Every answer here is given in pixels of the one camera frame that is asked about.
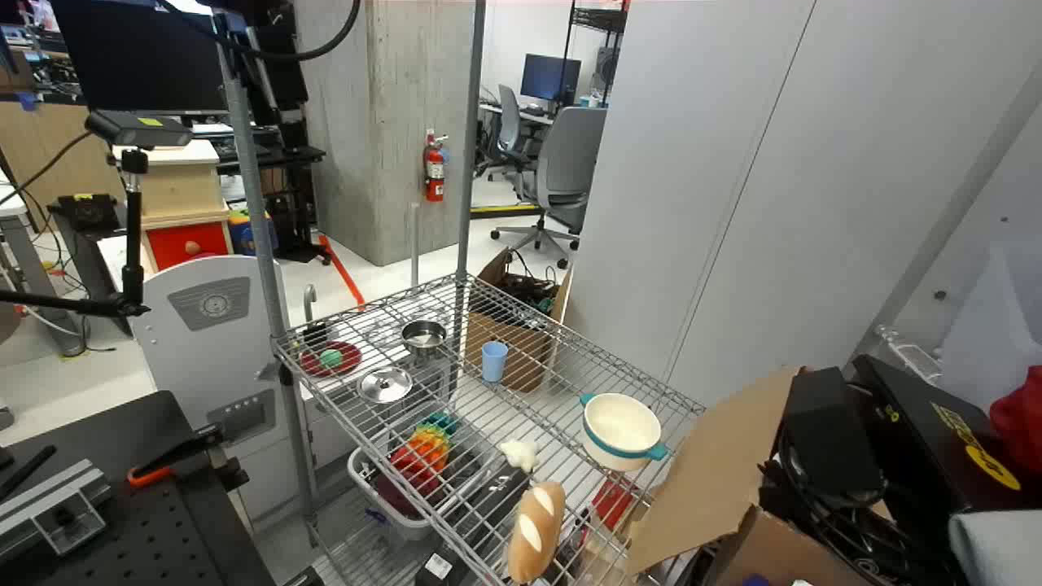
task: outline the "cardboard box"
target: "cardboard box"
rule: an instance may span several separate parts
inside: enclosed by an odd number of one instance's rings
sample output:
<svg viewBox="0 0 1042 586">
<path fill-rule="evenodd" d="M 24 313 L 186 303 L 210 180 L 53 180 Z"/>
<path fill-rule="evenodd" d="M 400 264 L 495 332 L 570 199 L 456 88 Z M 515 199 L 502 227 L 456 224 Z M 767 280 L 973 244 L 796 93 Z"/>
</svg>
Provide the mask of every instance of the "cardboard box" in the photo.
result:
<svg viewBox="0 0 1042 586">
<path fill-rule="evenodd" d="M 800 562 L 828 560 L 828 572 L 821 575 L 843 581 L 818 584 L 868 584 L 811 536 L 756 508 L 761 486 L 758 465 L 773 456 L 796 371 L 797 369 L 785 369 L 773 377 L 761 377 L 758 384 L 728 399 L 695 421 L 688 444 L 674 456 L 670 476 L 654 491 L 648 515 L 641 515 L 631 528 L 631 548 L 627 560 L 631 575 L 670 556 L 702 551 L 722 535 L 742 531 L 746 536 L 732 556 L 737 572 L 761 562 L 761 575 L 790 575 L 790 569 L 797 569 L 811 581 L 818 572 Z"/>
<path fill-rule="evenodd" d="M 487 264 L 479 280 L 502 289 L 508 280 L 508 264 L 512 264 L 512 250 L 502 250 L 499 256 L 492 256 Z M 562 323 L 562 315 L 563 315 L 568 289 L 570 289 L 570 280 L 563 280 L 554 292 L 554 313 L 550 313 L 554 323 Z M 549 371 L 549 361 L 554 353 L 554 336 L 529 329 L 521 323 L 508 323 L 502 315 L 488 315 L 473 299 L 473 307 L 467 313 L 467 361 L 483 366 L 483 344 L 495 341 L 495 339 L 512 344 L 502 384 L 512 390 L 537 390 L 544 384 L 544 371 Z"/>
<path fill-rule="evenodd" d="M 796 581 L 807 581 L 816 586 L 868 584 L 842 556 L 761 508 L 746 513 L 740 536 L 716 556 L 704 584 L 742 586 L 750 575 L 761 575 L 780 586 Z"/>
</svg>

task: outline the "metal wire shelving unit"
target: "metal wire shelving unit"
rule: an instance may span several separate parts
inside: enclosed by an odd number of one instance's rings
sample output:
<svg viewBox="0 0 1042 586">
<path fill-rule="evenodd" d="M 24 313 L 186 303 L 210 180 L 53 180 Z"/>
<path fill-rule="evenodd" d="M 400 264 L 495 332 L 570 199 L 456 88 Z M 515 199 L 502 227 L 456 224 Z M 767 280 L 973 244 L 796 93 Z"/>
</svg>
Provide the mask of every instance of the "metal wire shelving unit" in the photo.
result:
<svg viewBox="0 0 1042 586">
<path fill-rule="evenodd" d="M 515 377 L 515 389 L 534 390 L 512 390 L 479 377 L 469 341 L 499 339 L 499 329 L 488 327 L 488 319 L 469 319 L 477 313 L 515 327 L 512 361 L 525 376 L 521 384 Z M 451 344 L 439 353 L 414 358 L 396 332 L 417 319 L 439 319 L 451 332 L 456 323 L 460 336 L 451 336 Z M 360 369 L 324 369 L 318 356 L 330 341 L 360 350 Z M 469 501 L 469 491 L 502 464 L 499 444 L 531 444 L 537 451 L 534 482 L 554 478 L 568 488 L 563 544 L 570 548 L 558 551 L 544 581 L 621 584 L 627 531 L 610 531 L 601 519 L 639 519 L 652 505 L 654 486 L 664 482 L 667 464 L 652 464 L 627 476 L 601 470 L 579 444 L 579 395 L 612 390 L 644 401 L 664 428 L 664 444 L 674 451 L 704 409 L 487 280 L 460 284 L 456 276 L 444 276 L 422 284 L 376 299 L 366 311 L 295 329 L 289 341 L 278 353 L 324 409 L 360 444 L 369 464 L 409 497 L 417 519 L 460 553 L 477 584 L 506 584 L 506 551 L 515 524 L 515 515 L 488 519 Z M 369 376 L 387 371 L 404 371 L 414 382 L 414 390 L 396 403 L 396 409 L 360 395 Z M 409 478 L 398 472 L 387 453 L 409 445 L 411 430 L 435 413 L 453 413 L 467 428 L 467 434 L 456 434 L 453 464 L 467 458 L 469 465 L 451 465 L 444 472 L 427 465 L 417 482 L 417 476 Z M 594 501 L 605 486 L 627 497 L 601 501 L 597 508 Z"/>
</svg>

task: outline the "fire extinguisher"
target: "fire extinguisher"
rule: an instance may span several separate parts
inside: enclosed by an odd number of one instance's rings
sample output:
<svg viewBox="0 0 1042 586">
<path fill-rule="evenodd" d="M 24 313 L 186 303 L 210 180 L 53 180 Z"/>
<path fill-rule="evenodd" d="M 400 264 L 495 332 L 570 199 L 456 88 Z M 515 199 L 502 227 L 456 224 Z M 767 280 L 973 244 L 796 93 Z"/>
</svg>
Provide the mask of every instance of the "fire extinguisher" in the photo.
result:
<svg viewBox="0 0 1042 586">
<path fill-rule="evenodd" d="M 423 197 L 427 202 L 444 202 L 444 187 L 445 187 L 445 139 L 427 131 L 427 146 L 423 146 Z"/>
</svg>

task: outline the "floor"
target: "floor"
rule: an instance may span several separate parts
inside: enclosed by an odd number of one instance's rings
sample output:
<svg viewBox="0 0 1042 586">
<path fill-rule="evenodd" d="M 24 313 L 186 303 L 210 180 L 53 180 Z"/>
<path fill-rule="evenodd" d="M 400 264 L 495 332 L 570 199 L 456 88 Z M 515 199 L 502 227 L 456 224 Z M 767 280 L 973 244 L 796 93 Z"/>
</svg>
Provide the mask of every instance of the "floor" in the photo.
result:
<svg viewBox="0 0 1042 586">
<path fill-rule="evenodd" d="M 515 202 L 508 183 L 477 183 L 477 207 Z M 506 244 L 492 241 L 492 227 L 529 227 L 531 215 L 521 217 L 483 217 L 469 224 L 469 267 L 488 264 Z M 55 260 L 55 244 L 50 234 L 37 241 L 44 260 Z M 411 260 L 376 267 L 360 254 L 339 248 L 346 267 L 360 280 L 369 299 L 404 289 L 411 284 Z M 303 323 L 308 288 L 316 288 L 316 315 L 346 311 L 351 299 L 331 267 L 324 264 L 282 264 L 287 284 L 289 323 Z M 431 250 L 422 256 L 422 280 L 444 276 L 456 271 L 456 248 Z M 108 409 L 114 403 L 149 395 L 158 384 L 144 366 L 134 339 L 126 339 L 114 323 L 92 319 L 92 353 L 79 358 L 58 358 L 44 323 L 26 315 L 19 329 L 0 341 L 0 401 L 15 409 L 18 425 L 0 430 L 0 445 L 18 444 L 53 428 L 81 421 L 89 413 Z"/>
</svg>

